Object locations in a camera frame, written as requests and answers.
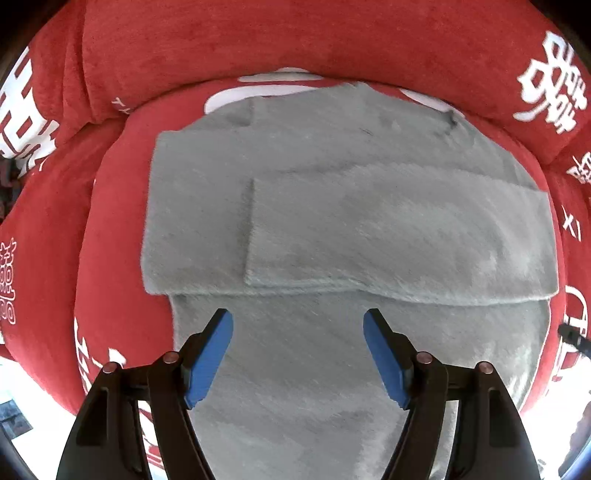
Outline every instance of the white printed logo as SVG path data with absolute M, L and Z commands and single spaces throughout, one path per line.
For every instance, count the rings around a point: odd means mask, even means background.
M 127 108 L 119 97 L 115 97 L 115 100 L 111 100 L 111 103 L 118 112 L 124 113 L 125 115 L 129 115 L 131 113 L 131 108 Z
M 78 340 L 78 336 L 78 320 L 76 317 L 74 317 L 74 342 L 76 344 L 76 359 L 78 360 L 78 370 L 80 371 L 80 376 L 82 378 L 82 387 L 84 388 L 84 393 L 88 394 L 90 388 L 92 387 L 92 382 L 89 378 L 90 366 L 94 365 L 93 376 L 96 377 L 99 373 L 99 370 L 103 368 L 103 364 L 90 355 L 84 336 L 82 337 L 82 340 Z M 109 362 L 117 362 L 121 366 L 124 366 L 127 363 L 127 359 L 121 355 L 119 351 L 115 350 L 114 348 L 109 348 L 108 351 Z
M 574 219 L 574 215 L 571 213 L 570 215 L 566 213 L 564 206 L 562 206 L 562 211 L 564 213 L 564 223 L 562 228 L 565 230 L 570 230 L 570 234 L 575 237 L 579 242 L 581 241 L 581 224 L 578 220 Z M 573 229 L 573 222 L 575 222 L 576 231 Z
M 546 63 L 532 59 L 523 75 L 517 77 L 521 84 L 521 99 L 530 105 L 537 105 L 532 110 L 515 113 L 513 117 L 520 122 L 531 122 L 547 109 L 546 123 L 554 124 L 558 134 L 570 132 L 577 125 L 575 111 L 587 108 L 585 82 L 581 79 L 579 69 L 571 65 L 573 47 L 562 37 L 547 31 L 542 45 Z M 555 81 L 556 69 L 558 78 Z M 536 85 L 534 80 L 539 73 L 541 79 Z M 560 93 L 563 86 L 566 86 L 566 93 Z
M 51 136 L 60 126 L 55 120 L 45 120 L 37 109 L 28 53 L 27 47 L 0 88 L 0 155 L 21 160 L 22 173 L 56 149 Z
M 571 287 L 570 285 L 566 285 L 565 291 L 568 296 L 572 295 L 578 299 L 578 301 L 580 302 L 580 310 L 579 311 L 581 313 L 579 316 L 570 316 L 566 312 L 564 312 L 563 322 L 567 323 L 570 326 L 578 328 L 579 333 L 582 336 L 587 337 L 587 331 L 589 328 L 589 314 L 587 311 L 587 301 L 585 300 L 585 297 L 580 292 L 580 290 L 578 290 L 575 287 Z M 569 308 L 569 312 L 572 313 L 573 302 L 571 301 L 570 297 L 567 298 L 567 305 L 570 306 L 570 308 L 569 307 L 567 307 L 567 308 Z M 573 362 L 570 362 L 570 364 L 567 367 L 563 367 L 564 361 L 567 358 L 567 355 L 574 355 L 575 360 Z M 579 351 L 573 345 L 568 345 L 567 343 L 564 343 L 562 338 L 560 338 L 559 344 L 558 344 L 558 352 L 556 355 L 556 360 L 554 361 L 554 368 L 552 371 L 552 380 L 553 381 L 561 380 L 562 377 L 567 372 L 567 370 L 572 368 L 576 364 L 576 359 L 578 357 L 579 357 Z
M 575 157 L 573 160 L 574 167 L 570 167 L 566 173 L 581 183 L 591 183 L 591 152 L 587 152 L 580 162 Z
M 17 292 L 12 288 L 14 279 L 14 251 L 17 249 L 17 243 L 11 238 L 8 245 L 0 242 L 0 320 L 8 320 L 11 325 L 16 324 L 17 315 L 14 312 L 14 304 L 17 298 Z

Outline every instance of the metal screw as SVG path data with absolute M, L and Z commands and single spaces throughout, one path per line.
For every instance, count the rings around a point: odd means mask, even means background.
M 162 357 L 162 360 L 165 364 L 175 364 L 178 362 L 178 353 L 177 352 L 167 352 Z
M 417 353 L 417 362 L 428 365 L 433 362 L 433 356 L 429 352 L 419 352 Z
M 480 362 L 478 364 L 478 370 L 484 374 L 491 374 L 495 371 L 495 367 L 493 367 L 489 362 Z
M 109 362 L 103 366 L 103 372 L 105 372 L 106 374 L 111 374 L 118 368 L 119 364 L 117 362 Z

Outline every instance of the gray towel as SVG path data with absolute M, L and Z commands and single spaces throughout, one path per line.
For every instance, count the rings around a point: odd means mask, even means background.
M 363 339 L 371 307 L 443 362 L 493 362 L 521 405 L 558 289 L 548 197 L 515 158 L 453 112 L 363 84 L 163 132 L 142 272 L 170 296 L 176 347 L 234 314 L 190 414 L 220 480 L 381 476 L 405 413 Z

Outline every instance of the blue gripper pad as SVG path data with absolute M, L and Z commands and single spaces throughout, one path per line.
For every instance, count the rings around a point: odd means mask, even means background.
M 185 379 L 184 399 L 189 409 L 207 396 L 217 369 L 230 345 L 233 330 L 232 314 L 227 310 L 218 310 L 203 332 L 199 333 L 202 350 L 197 354 L 190 375 Z
M 406 409 L 410 396 L 405 388 L 405 372 L 396 360 L 371 310 L 363 316 L 363 335 L 386 392 L 401 408 Z

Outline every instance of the red cushion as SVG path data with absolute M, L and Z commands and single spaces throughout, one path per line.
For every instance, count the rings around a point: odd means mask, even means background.
M 73 334 L 78 254 L 96 170 L 122 127 L 111 120 L 82 129 L 28 179 L 0 226 L 6 346 L 73 413 L 84 398 Z

